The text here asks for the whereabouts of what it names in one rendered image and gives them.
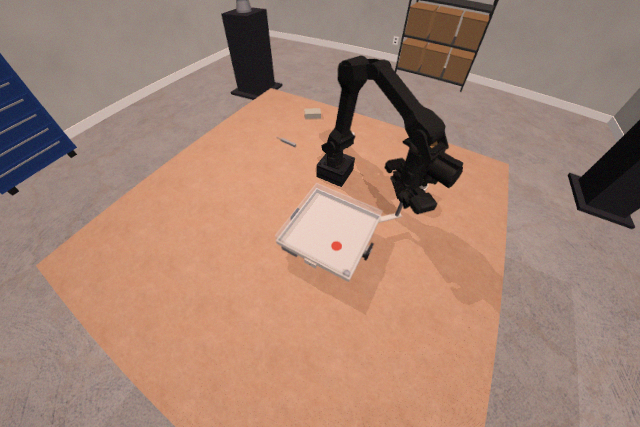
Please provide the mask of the small beige block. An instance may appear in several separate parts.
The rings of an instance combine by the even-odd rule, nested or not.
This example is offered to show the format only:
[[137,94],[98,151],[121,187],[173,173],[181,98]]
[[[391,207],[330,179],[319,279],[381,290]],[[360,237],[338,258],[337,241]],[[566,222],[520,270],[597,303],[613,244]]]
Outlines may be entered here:
[[305,110],[305,119],[321,119],[320,108],[309,108]]

